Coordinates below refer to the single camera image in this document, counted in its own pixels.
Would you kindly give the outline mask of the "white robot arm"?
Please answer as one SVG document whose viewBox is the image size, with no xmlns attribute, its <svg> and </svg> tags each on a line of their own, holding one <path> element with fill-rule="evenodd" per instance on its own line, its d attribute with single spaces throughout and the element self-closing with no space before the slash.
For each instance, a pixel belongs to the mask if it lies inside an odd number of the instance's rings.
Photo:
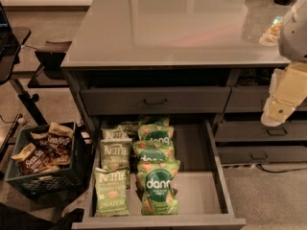
<svg viewBox="0 0 307 230">
<path fill-rule="evenodd" d="M 307 98 L 307 0 L 296 0 L 281 21 L 260 37 L 266 46 L 276 45 L 290 63 L 272 73 L 269 97 L 261 123 L 267 127 L 283 124 Z"/>
</svg>

